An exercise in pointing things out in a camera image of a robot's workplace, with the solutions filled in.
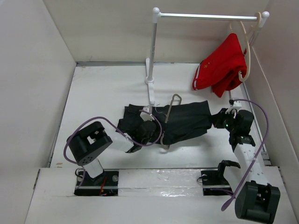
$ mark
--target red cloth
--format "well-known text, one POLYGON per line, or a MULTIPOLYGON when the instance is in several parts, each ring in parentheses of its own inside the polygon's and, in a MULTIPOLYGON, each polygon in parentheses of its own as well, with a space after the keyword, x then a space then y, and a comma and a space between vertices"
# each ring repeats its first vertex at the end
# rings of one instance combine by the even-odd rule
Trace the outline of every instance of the red cloth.
POLYGON ((213 92, 221 97, 225 90, 241 84, 239 71, 244 77, 247 66, 237 35, 230 34, 196 69, 192 87, 200 90, 212 86, 213 92))

